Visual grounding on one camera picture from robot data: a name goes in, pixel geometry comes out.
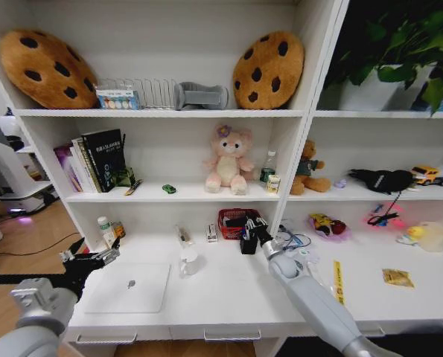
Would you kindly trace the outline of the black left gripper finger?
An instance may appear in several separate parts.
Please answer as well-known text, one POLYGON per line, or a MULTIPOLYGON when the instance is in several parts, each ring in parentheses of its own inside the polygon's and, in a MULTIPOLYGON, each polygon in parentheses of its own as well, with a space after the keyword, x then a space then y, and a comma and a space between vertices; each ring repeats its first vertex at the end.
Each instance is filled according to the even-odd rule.
POLYGON ((111 248, 105 249, 102 252, 92 254, 89 258, 91 266, 106 266, 113 262, 120 255, 120 239, 117 238, 112 244, 111 248))
POLYGON ((78 241, 72 243, 67 250, 60 252, 61 260, 63 262, 68 262, 69 260, 73 260, 75 258, 75 254, 79 251, 84 241, 85 241, 84 238, 80 238, 78 241))

